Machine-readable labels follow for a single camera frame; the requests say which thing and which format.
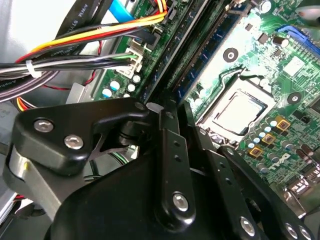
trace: yellow wire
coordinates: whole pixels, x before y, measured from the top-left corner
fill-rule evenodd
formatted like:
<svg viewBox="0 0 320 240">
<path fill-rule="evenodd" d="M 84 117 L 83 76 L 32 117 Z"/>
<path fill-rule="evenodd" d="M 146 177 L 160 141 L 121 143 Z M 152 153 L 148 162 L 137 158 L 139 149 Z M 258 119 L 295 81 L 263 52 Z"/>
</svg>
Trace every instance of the yellow wire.
<svg viewBox="0 0 320 240">
<path fill-rule="evenodd" d="M 166 0 L 161 0 L 161 2 L 162 2 L 162 5 L 163 5 L 163 9 L 164 9 L 164 10 L 167 10 Z"/>
<path fill-rule="evenodd" d="M 87 32 L 75 34 L 75 35 L 72 35 L 72 36 L 64 37 L 64 38 L 61 38 L 61 39 L 49 41 L 49 42 L 46 42 L 46 43 L 43 43 L 43 44 L 37 46 L 31 52 L 37 52 L 37 51 L 39 51 L 41 49 L 44 49 L 44 48 L 47 48 L 47 47 L 50 47 L 50 46 L 54 46 L 54 45 L 57 45 L 57 44 L 63 44 L 65 42 L 69 42 L 69 41 L 73 41 L 73 40 L 77 40 L 77 39 L 81 39 L 81 38 L 91 37 L 91 36 L 94 36 L 94 35 L 97 35 L 97 34 L 104 34 L 104 33 L 108 33 L 108 32 L 111 32 L 111 31 L 117 31 L 117 30 L 121 30 L 121 29 L 131 29 L 131 28 L 136 28 L 136 27 L 156 24 L 156 23 L 161 22 L 164 19 L 164 16 L 166 14 L 167 14 L 167 12 L 163 12 L 163 13 L 160 13 L 160 14 L 155 15 L 155 16 L 150 16 L 150 17 L 144 17 L 142 19 L 137 19 L 136 21 L 123 23 L 123 24 L 119 24 L 119 25 L 115 25 L 115 26 L 105 26 L 105 27 L 102 27 L 101 29 L 87 31 Z"/>
<path fill-rule="evenodd" d="M 161 3 L 162 0 L 156 0 L 156 1 L 158 3 L 158 6 L 159 6 L 159 12 L 163 13 L 164 12 L 164 7 L 163 7 L 163 5 Z"/>
<path fill-rule="evenodd" d="M 22 112 L 25 111 L 25 110 L 23 109 L 23 107 L 20 105 L 20 102 L 19 102 L 18 98 L 16 98 L 16 104 L 18 105 L 18 108 L 19 108 Z"/>
</svg>

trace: white connector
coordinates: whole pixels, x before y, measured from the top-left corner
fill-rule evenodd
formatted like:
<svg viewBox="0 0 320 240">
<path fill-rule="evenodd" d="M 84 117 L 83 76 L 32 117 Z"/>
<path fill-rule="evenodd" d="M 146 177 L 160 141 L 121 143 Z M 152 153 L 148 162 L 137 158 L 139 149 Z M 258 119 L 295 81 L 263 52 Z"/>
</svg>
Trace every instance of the white connector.
<svg viewBox="0 0 320 240">
<path fill-rule="evenodd" d="M 142 59 L 143 57 L 143 48 L 141 46 L 139 46 L 136 43 L 131 44 L 131 47 L 128 47 L 125 50 L 126 53 L 130 53 L 132 55 L 135 55 L 135 58 L 131 58 L 131 68 L 128 69 L 117 69 L 116 71 L 124 76 L 126 76 L 129 79 L 132 79 L 132 77 L 134 76 L 135 72 L 140 72 L 141 68 L 142 68 Z"/>
</svg>

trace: silver screw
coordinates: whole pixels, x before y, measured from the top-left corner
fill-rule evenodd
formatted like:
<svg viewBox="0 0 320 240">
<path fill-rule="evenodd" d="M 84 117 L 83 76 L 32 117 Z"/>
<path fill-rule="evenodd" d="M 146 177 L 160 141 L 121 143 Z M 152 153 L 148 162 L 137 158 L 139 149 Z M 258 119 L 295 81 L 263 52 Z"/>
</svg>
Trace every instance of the silver screw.
<svg viewBox="0 0 320 240">
<path fill-rule="evenodd" d="M 187 199 L 180 193 L 176 193 L 173 195 L 173 203 L 181 212 L 185 212 L 189 208 Z"/>
<path fill-rule="evenodd" d="M 54 125 L 45 119 L 40 119 L 34 122 L 33 124 L 35 130 L 42 133 L 49 133 L 54 129 Z"/>
<path fill-rule="evenodd" d="M 240 224 L 243 230 L 251 237 L 256 234 L 254 226 L 244 216 L 240 217 Z"/>
<path fill-rule="evenodd" d="M 302 235 L 308 239 L 311 240 L 311 236 L 310 234 L 307 232 L 307 230 L 305 230 L 305 228 L 303 226 L 299 226 L 300 232 L 302 233 Z"/>
<path fill-rule="evenodd" d="M 206 130 L 204 130 L 204 129 L 202 129 L 202 128 L 200 128 L 200 133 L 202 134 L 202 135 L 206 135 L 207 134 L 207 132 L 206 132 Z"/>
<path fill-rule="evenodd" d="M 174 116 L 172 115 L 171 112 L 166 111 L 165 114 L 166 114 L 169 118 L 174 119 Z"/>
<path fill-rule="evenodd" d="M 134 105 L 136 106 L 137 109 L 145 110 L 145 106 L 138 101 L 136 103 L 134 103 Z"/>
<path fill-rule="evenodd" d="M 294 239 L 298 239 L 298 234 L 289 223 L 285 224 L 285 228 Z"/>
<path fill-rule="evenodd" d="M 64 144 L 73 150 L 78 150 L 84 146 L 84 141 L 77 135 L 69 135 L 64 139 Z"/>
<path fill-rule="evenodd" d="M 227 151 L 229 154 L 231 154 L 231 155 L 234 154 L 234 151 L 233 151 L 231 148 L 227 148 L 226 151 Z"/>
</svg>

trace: cpu socket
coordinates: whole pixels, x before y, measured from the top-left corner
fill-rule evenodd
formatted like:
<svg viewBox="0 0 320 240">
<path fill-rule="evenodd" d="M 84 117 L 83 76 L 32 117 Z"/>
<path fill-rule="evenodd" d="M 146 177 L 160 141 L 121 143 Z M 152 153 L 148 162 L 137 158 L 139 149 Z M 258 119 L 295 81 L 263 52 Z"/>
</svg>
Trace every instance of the cpu socket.
<svg viewBox="0 0 320 240">
<path fill-rule="evenodd" d="M 275 106 L 272 94 L 256 83 L 257 77 L 241 79 L 239 75 L 220 93 L 200 126 L 220 136 L 240 142 Z"/>
</svg>

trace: cable tie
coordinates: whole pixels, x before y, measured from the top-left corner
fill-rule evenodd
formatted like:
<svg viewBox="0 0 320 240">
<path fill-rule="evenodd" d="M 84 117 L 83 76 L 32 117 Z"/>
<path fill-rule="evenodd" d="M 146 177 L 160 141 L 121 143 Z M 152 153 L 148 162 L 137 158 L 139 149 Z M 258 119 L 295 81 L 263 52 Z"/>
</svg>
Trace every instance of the cable tie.
<svg viewBox="0 0 320 240">
<path fill-rule="evenodd" d="M 34 65 L 32 64 L 32 60 L 25 61 L 25 66 L 33 78 L 37 79 L 42 76 L 42 71 L 35 70 Z"/>
</svg>

